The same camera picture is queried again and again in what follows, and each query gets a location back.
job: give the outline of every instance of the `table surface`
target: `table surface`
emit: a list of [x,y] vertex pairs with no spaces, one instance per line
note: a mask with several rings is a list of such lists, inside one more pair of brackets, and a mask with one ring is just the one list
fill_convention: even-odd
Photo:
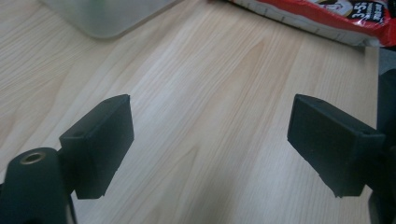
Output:
[[375,126],[377,49],[232,4],[185,0],[92,39],[36,0],[0,2],[0,177],[102,100],[128,93],[135,140],[79,223],[369,223],[369,189],[334,198],[287,141],[296,93]]

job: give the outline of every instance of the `plastic bag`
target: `plastic bag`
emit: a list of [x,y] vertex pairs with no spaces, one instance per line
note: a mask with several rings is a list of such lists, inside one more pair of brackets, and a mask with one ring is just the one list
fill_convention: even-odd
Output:
[[264,17],[354,46],[396,46],[396,0],[229,0]]

